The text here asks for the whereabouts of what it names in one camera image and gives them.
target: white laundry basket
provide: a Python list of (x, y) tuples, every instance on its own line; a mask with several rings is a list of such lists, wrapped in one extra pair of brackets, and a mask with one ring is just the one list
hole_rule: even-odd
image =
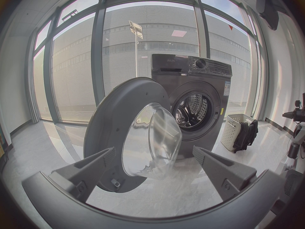
[(221, 143), (228, 150), (233, 151), (233, 144), (241, 128), (239, 122), (248, 122), (248, 124), (251, 124), (252, 121), (254, 121), (254, 119), (245, 114), (228, 114), (224, 132), (220, 140)]

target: gray building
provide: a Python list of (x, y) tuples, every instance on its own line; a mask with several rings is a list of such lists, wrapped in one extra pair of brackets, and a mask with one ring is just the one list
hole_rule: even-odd
[[(105, 95), (136, 75), (135, 35), (128, 21), (143, 29), (143, 40), (138, 43), (139, 76), (151, 76), (152, 53), (199, 55), (195, 14), (189, 8), (144, 5), (106, 11), (102, 42)], [(89, 121), (95, 110), (90, 60), (93, 19), (76, 22), (53, 41), (51, 85), (62, 120)], [(251, 79), (248, 36), (216, 17), (207, 15), (207, 23), (211, 58), (232, 65), (227, 113), (243, 113)]]

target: light pole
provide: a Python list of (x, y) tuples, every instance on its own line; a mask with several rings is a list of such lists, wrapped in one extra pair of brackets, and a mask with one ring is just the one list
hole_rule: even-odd
[(129, 21), (129, 23), (131, 32), (135, 34), (135, 76), (138, 77), (138, 36), (143, 39), (142, 26), (132, 21)]

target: window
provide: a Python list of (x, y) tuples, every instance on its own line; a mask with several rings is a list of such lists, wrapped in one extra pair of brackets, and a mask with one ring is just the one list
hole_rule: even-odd
[(60, 120), (89, 121), (96, 109), (90, 57), (94, 15), (80, 19), (53, 38), (51, 86)]
[(98, 0), (76, 0), (76, 1), (72, 2), (70, 5), (66, 6), (62, 10), (62, 12), (59, 16), (57, 26), (60, 26), (64, 21), (68, 20), (69, 18), (71, 18), (75, 14), (79, 13), (80, 11), (82, 11), (86, 8), (89, 8), (97, 3), (98, 3)]
[(128, 21), (142, 26), (143, 39), (138, 38), (137, 44), (139, 76), (151, 77), (152, 53), (199, 55), (192, 6), (171, 2), (135, 2), (107, 8), (102, 43), (105, 95), (136, 75), (135, 35), (127, 26)]
[(38, 105), (41, 118), (52, 119), (44, 90), (43, 56), (44, 56), (44, 47), (33, 58), (34, 89), (36, 95), (36, 102)]
[(201, 0), (201, 2), (225, 12), (245, 25), (245, 21), (239, 7), (230, 0)]
[(211, 59), (231, 64), (233, 76), (226, 114), (245, 113), (251, 84), (251, 54), (248, 34), (229, 21), (206, 12)]
[(248, 15), (248, 17), (249, 17), (249, 20), (250, 20), (250, 24), (251, 24), (253, 33), (254, 33), (254, 35), (256, 35), (256, 30), (255, 30), (255, 27), (254, 27), (254, 24), (253, 24), (253, 20), (252, 20), (252, 18), (250, 17), (250, 15)]
[(35, 44), (35, 50), (42, 43), (42, 41), (44, 39), (46, 39), (47, 34), (48, 34), (48, 30), (49, 30), (49, 27), (50, 27), (50, 24), (51, 24), (51, 21), (49, 21), (49, 23), (47, 23), (45, 25), (45, 27), (38, 33), (37, 39), (36, 39), (36, 44)]
[(252, 116), (257, 108), (257, 102), (258, 102), (258, 96), (259, 96), (260, 89), (261, 89), (261, 78), (262, 78), (262, 76), (261, 76), (261, 53), (260, 53), (260, 46), (258, 44), (258, 41), (256, 41), (256, 50), (257, 50), (257, 59), (258, 59), (257, 90), (256, 90), (256, 96), (255, 96), (255, 101), (254, 101), (253, 110), (252, 110)]

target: marble floor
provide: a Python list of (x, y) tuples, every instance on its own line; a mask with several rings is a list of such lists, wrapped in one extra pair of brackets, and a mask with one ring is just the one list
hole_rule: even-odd
[[(267, 122), (259, 121), (259, 133), (245, 151), (228, 151), (220, 142), (222, 125), (213, 152), (257, 169), (276, 170), (287, 152), (291, 136)], [(3, 178), (16, 201), (40, 227), (50, 228), (40, 217), (21, 181), (42, 171), (52, 170), (83, 159), (86, 127), (39, 121), (29, 124), (12, 136), (14, 148), (3, 170)], [(297, 170), (304, 172), (305, 163), (298, 162)], [(117, 194), (94, 189), (87, 203), (97, 208), (128, 216), (167, 217), (200, 211), (222, 200), (195, 158), (177, 160), (168, 178), (162, 181), (147, 179), (136, 189)]]

